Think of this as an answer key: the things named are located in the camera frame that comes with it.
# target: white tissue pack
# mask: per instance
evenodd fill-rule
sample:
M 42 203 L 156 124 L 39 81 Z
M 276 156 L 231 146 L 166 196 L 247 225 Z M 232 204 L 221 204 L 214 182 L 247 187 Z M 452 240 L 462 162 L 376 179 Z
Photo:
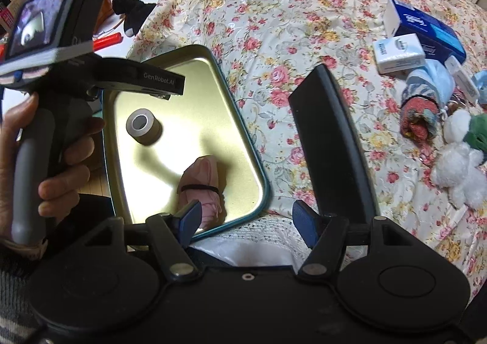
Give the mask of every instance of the white tissue pack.
M 394 36 L 373 42 L 378 72 L 401 71 L 425 64 L 425 52 L 416 34 Z

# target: sleeve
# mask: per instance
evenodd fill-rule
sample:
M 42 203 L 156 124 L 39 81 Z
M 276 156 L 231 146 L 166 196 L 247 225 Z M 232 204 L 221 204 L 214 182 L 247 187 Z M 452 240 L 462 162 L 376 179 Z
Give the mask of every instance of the sleeve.
M 26 299 L 26 285 L 38 261 L 0 244 L 0 343 L 22 343 L 38 327 Z

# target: tissue box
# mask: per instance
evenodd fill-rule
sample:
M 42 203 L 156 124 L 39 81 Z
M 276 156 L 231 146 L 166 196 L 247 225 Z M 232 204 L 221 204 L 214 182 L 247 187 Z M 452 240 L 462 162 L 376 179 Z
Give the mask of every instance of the tissue box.
M 375 41 L 373 52 L 381 74 L 418 68 L 425 64 L 425 52 L 415 34 Z
M 416 34 L 427 59 L 444 64 L 453 55 L 462 64 L 467 58 L 451 27 L 404 2 L 389 0 L 384 12 L 384 27 L 388 38 Z

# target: hand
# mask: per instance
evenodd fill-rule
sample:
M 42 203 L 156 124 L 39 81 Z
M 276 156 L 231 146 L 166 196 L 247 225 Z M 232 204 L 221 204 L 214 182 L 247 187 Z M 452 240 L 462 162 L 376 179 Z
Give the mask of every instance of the hand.
M 32 121 L 38 104 L 39 97 L 33 93 L 5 114 L 0 129 L 0 237 L 11 238 L 14 170 L 18 149 L 16 138 L 19 130 Z M 41 216 L 55 217 L 59 222 L 77 205 L 79 195 L 76 189 L 89 180 L 89 169 L 80 163 L 93 153 L 94 143 L 90 135 L 100 132 L 104 126 L 103 119 L 89 118 L 85 136 L 64 152 L 64 161 L 70 167 L 39 185 L 38 193 L 43 200 L 38 208 Z

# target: gold tray surface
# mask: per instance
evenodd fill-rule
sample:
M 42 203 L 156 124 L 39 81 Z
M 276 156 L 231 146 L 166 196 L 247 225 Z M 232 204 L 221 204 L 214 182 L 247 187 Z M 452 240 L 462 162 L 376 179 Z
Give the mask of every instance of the gold tray surface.
M 268 183 L 211 52 L 191 45 L 147 63 L 186 76 L 184 94 L 166 101 L 147 94 L 104 92 L 103 141 L 115 213 L 126 223 L 175 213 L 184 170 L 200 156 L 215 155 L 223 214 L 220 226 L 204 235 L 258 214 Z M 162 125 L 162 136 L 153 145 L 141 145 L 125 128 L 139 108 L 149 109 Z

